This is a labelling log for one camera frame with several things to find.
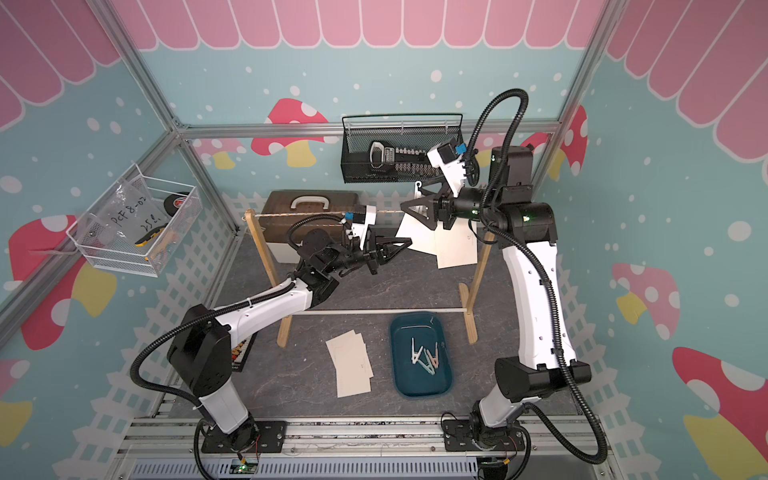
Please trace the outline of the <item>pink clothespin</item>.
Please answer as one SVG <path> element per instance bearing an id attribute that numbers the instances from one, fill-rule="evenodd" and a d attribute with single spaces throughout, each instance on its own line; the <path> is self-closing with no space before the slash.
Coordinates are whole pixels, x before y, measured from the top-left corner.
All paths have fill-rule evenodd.
<path id="1" fill-rule="evenodd" d="M 439 368 L 438 344 L 435 344 L 432 350 L 427 349 L 426 354 L 427 354 L 428 361 L 430 362 L 432 371 L 436 372 L 437 369 Z"/>

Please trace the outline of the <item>green clothespin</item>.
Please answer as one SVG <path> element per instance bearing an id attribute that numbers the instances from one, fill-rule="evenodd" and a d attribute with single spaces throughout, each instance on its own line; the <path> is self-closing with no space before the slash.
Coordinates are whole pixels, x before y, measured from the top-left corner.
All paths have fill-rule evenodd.
<path id="1" fill-rule="evenodd" d="M 420 349 L 421 349 L 421 355 L 419 357 L 418 362 L 432 364 L 433 363 L 433 357 L 432 357 L 431 353 L 429 352 L 429 350 L 425 349 L 424 347 L 421 347 Z"/>

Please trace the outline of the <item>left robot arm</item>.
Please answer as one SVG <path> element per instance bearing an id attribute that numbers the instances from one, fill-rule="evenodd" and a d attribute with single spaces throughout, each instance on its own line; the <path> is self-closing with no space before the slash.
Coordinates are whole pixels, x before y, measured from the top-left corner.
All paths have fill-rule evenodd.
<path id="1" fill-rule="evenodd" d="M 253 417 L 231 379 L 231 352 L 253 334 L 325 302 L 341 278 L 365 267 L 377 274 L 411 246 L 408 237 L 377 233 L 375 212 L 321 213 L 303 218 L 286 232 L 299 262 L 285 281 L 240 302 L 189 312 L 177 327 L 157 337 L 134 359 L 129 375 L 147 390 L 182 397 L 227 436 L 254 435 Z M 179 390 L 145 379 L 141 367 L 163 344 L 167 360 L 186 385 Z"/>

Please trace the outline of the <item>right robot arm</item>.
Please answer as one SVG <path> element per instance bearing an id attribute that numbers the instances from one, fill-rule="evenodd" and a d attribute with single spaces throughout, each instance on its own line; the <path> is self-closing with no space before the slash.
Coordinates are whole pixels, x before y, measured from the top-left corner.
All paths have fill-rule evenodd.
<path id="1" fill-rule="evenodd" d="M 502 145 L 491 157 L 489 179 L 477 186 L 480 167 L 476 143 L 492 111 L 503 101 L 518 100 L 517 111 Z M 535 414 L 566 451 L 592 465 L 606 461 L 608 443 L 598 417 L 580 385 L 590 381 L 589 364 L 578 360 L 568 338 L 557 291 L 557 229 L 552 208 L 533 201 L 530 146 L 513 147 L 512 139 L 528 108 L 529 95 L 520 88 L 498 94 L 484 108 L 465 145 L 444 142 L 427 158 L 441 171 L 436 192 L 402 203 L 402 211 L 430 230 L 449 230 L 459 218 L 479 222 L 492 234 L 510 274 L 519 322 L 517 355 L 496 360 L 496 383 L 477 401 L 470 415 L 472 439 L 489 447 L 488 436 L 517 424 L 527 412 Z M 538 407 L 538 401 L 567 390 L 586 418 L 597 450 L 587 453 L 561 433 Z"/>

